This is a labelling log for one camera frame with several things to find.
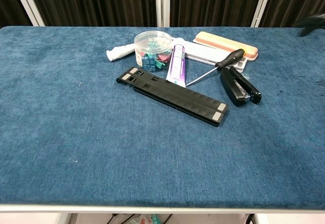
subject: plastic container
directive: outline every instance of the plastic container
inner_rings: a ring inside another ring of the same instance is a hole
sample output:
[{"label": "plastic container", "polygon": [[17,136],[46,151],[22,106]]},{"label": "plastic container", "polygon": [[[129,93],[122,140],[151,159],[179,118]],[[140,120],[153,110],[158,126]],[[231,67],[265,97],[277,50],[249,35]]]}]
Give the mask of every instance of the plastic container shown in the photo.
[{"label": "plastic container", "polygon": [[149,72],[169,67],[172,56],[172,37],[162,31],[146,31],[134,38],[137,64]]}]

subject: curtain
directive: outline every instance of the curtain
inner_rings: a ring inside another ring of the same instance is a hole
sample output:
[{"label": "curtain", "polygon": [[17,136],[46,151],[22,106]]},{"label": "curtain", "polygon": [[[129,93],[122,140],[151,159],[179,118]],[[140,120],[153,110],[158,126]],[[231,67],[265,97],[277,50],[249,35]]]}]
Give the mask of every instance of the curtain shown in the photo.
[{"label": "curtain", "polygon": [[9,25],[31,25],[20,0],[0,0],[0,28]]},{"label": "curtain", "polygon": [[258,0],[171,0],[171,26],[250,26]]},{"label": "curtain", "polygon": [[292,27],[316,13],[325,13],[325,0],[268,0],[259,26]]},{"label": "curtain", "polygon": [[34,0],[46,26],[157,26],[156,0]]}]

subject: screwdriver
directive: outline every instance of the screwdriver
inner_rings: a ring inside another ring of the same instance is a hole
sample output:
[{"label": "screwdriver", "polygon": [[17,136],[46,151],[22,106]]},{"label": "screwdriver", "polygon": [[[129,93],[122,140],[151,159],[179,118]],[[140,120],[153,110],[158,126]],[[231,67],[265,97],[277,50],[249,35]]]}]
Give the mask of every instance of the screwdriver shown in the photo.
[{"label": "screwdriver", "polygon": [[203,74],[202,76],[196,78],[195,80],[193,80],[192,82],[188,83],[186,85],[186,87],[190,86],[191,84],[194,84],[195,82],[199,81],[200,79],[204,78],[205,76],[207,76],[208,74],[214,72],[215,70],[220,71],[222,68],[225,68],[229,65],[235,64],[236,62],[238,62],[241,58],[244,57],[245,55],[245,50],[243,49],[238,49],[233,51],[232,53],[230,53],[224,60],[217,62],[214,66],[215,68],[208,71],[207,73]]}]

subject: stapler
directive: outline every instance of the stapler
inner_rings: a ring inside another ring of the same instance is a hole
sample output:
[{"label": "stapler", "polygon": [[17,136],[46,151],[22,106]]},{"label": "stapler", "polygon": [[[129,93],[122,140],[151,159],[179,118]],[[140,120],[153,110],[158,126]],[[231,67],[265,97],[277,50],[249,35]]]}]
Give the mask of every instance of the stapler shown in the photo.
[{"label": "stapler", "polygon": [[258,104],[262,94],[245,79],[234,67],[222,68],[220,75],[221,83],[235,106],[241,106],[247,100]]}]

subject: orange pencil case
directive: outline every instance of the orange pencil case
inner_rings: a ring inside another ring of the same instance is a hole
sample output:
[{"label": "orange pencil case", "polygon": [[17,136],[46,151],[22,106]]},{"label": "orange pencil case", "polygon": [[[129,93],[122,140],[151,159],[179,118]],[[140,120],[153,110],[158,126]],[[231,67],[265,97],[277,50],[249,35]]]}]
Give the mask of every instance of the orange pencil case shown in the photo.
[{"label": "orange pencil case", "polygon": [[220,48],[233,52],[234,50],[244,49],[246,51],[245,57],[248,60],[255,60],[258,56],[258,49],[254,46],[246,45],[234,40],[226,39],[207,32],[199,32],[193,42],[212,48]]}]

